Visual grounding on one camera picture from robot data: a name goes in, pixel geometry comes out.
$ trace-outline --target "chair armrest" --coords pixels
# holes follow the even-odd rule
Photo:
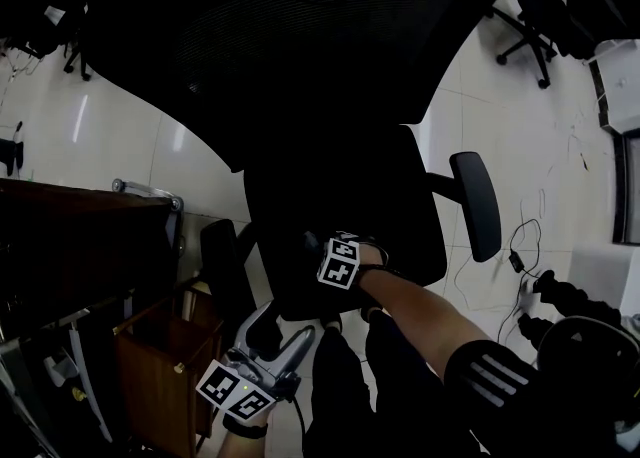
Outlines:
[[[475,152],[454,154],[449,164],[453,179],[427,174],[431,191],[462,205],[473,259],[485,262],[502,245],[500,212],[489,173]]]

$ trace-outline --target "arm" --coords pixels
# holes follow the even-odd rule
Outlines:
[[[407,340],[440,378],[444,378],[453,352],[463,344],[490,340],[444,298],[391,273],[366,271],[360,278],[360,287],[389,311]]]
[[[271,410],[258,414],[249,422],[249,426],[266,426]],[[260,439],[244,438],[227,431],[218,458],[264,458],[266,437]]]
[[[367,245],[360,245],[360,261],[382,262]],[[518,456],[544,456],[549,449],[558,451],[554,456],[612,456],[613,424],[585,395],[588,388],[568,388],[562,375],[560,381],[540,375],[449,302],[413,282],[368,270],[359,285],[389,311],[444,381],[453,410],[493,456],[513,456],[514,450]]]

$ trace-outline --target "black pants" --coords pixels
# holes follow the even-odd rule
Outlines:
[[[479,454],[440,379],[382,311],[371,314],[366,354],[378,387],[375,413],[360,360],[338,330],[324,333],[313,362],[305,458]]]

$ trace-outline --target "chair leg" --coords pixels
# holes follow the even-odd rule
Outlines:
[[[80,46],[74,47],[73,51],[71,52],[71,56],[69,57],[66,65],[64,66],[64,71],[67,74],[70,74],[73,72],[73,62],[76,61],[76,58],[78,57],[79,54],[80,54]]]
[[[509,49],[507,49],[504,53],[499,54],[496,57],[496,61],[500,64],[500,65],[506,65],[507,64],[507,56],[509,56],[511,53],[517,51],[518,49],[526,46],[529,43],[529,41],[526,38],[523,38],[520,42],[518,42],[515,46],[510,47]]]
[[[537,44],[531,44],[531,49],[533,49],[533,54],[536,55],[536,60],[538,60],[538,65],[540,65],[540,70],[542,71],[542,79],[538,80],[538,86],[544,90],[551,84],[549,73],[547,72],[547,64],[542,57],[542,50]]]
[[[547,55],[550,56],[551,58],[553,58],[554,56],[556,56],[558,53],[556,52],[556,50],[553,48],[553,42],[549,41],[549,43],[547,44],[537,33],[534,29],[531,29],[531,34],[532,36],[534,36],[535,38],[533,38],[532,42],[534,42],[535,44],[538,45],[538,47],[540,49],[543,49],[544,51],[546,51]]]
[[[557,55],[558,53],[556,53],[556,50],[553,48],[553,41],[550,41],[549,49],[547,49],[547,54],[545,55],[547,62],[551,63],[551,60]]]
[[[506,14],[502,10],[499,10],[498,8],[495,8],[495,7],[493,7],[493,12],[498,17],[500,17],[504,22],[506,22],[507,24],[511,25],[513,28],[518,30],[523,35],[527,35],[529,33],[529,30],[527,29],[527,27],[524,24],[522,24],[521,22],[516,21],[509,14]]]
[[[80,52],[80,72],[83,80],[89,81],[91,79],[91,74],[87,74],[87,61],[84,59],[82,52]]]

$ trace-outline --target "cable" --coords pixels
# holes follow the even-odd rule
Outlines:
[[[511,316],[513,316],[513,314],[518,309],[518,303],[520,302],[520,293],[522,291],[522,285],[523,285],[525,277],[528,275],[530,277],[538,278],[538,275],[536,275],[535,273],[531,273],[531,272],[538,267],[538,263],[540,262],[540,240],[542,239],[542,227],[540,227],[540,222],[538,220],[536,220],[535,218],[532,218],[531,220],[527,220],[526,222],[522,223],[514,231],[513,235],[511,236],[511,241],[509,242],[509,248],[511,249],[512,252],[514,252],[513,248],[511,248],[511,244],[513,243],[513,238],[515,237],[516,232],[518,232],[518,230],[520,230],[521,227],[524,228],[525,225],[527,225],[527,224],[529,224],[531,222],[535,222],[535,224],[538,226],[538,239],[536,240],[536,248],[537,248],[537,251],[536,251],[536,262],[531,268],[529,268],[528,270],[524,270],[524,273],[520,277],[520,285],[518,286],[518,294],[516,295],[516,302],[513,305],[513,308],[511,309],[511,312],[509,312],[507,317],[502,320],[502,323],[500,324],[500,328],[498,329],[498,339],[497,339],[498,343],[500,343],[500,334],[502,333],[502,329],[504,328],[505,323],[509,320],[509,318]]]
[[[462,272],[464,267],[467,265],[467,263],[469,262],[469,260],[471,259],[472,256],[473,256],[473,253],[470,253],[469,257],[467,257],[467,260],[464,261],[462,266],[460,266],[460,269],[457,271],[457,273],[453,277],[453,286],[462,295],[462,298],[464,299],[464,304],[467,306],[467,310],[470,311],[470,312],[477,312],[477,311],[480,311],[480,310],[494,310],[494,309],[503,309],[503,308],[511,307],[511,305],[494,305],[492,307],[478,307],[478,308],[475,308],[475,309],[471,308],[471,306],[469,305],[469,300],[467,298],[467,295],[464,294],[464,291],[462,289],[460,289],[460,286],[458,285],[458,275],[460,275],[460,273]]]
[[[519,312],[522,312],[522,307],[518,307],[518,310],[516,310],[516,313],[513,315],[513,317],[516,317],[518,315]],[[518,325],[513,325],[511,327],[511,330],[509,330],[509,333],[507,334],[507,336],[504,338],[504,344],[506,346],[507,341],[509,340],[509,336],[513,333],[513,331],[516,329]]]
[[[298,419],[300,419],[300,429],[302,430],[302,447],[300,449],[302,450],[304,448],[304,435],[307,431],[305,430],[304,426],[304,417],[302,417],[302,410],[300,410],[298,399],[295,396],[293,396],[293,404],[296,407],[296,412],[298,412]]]

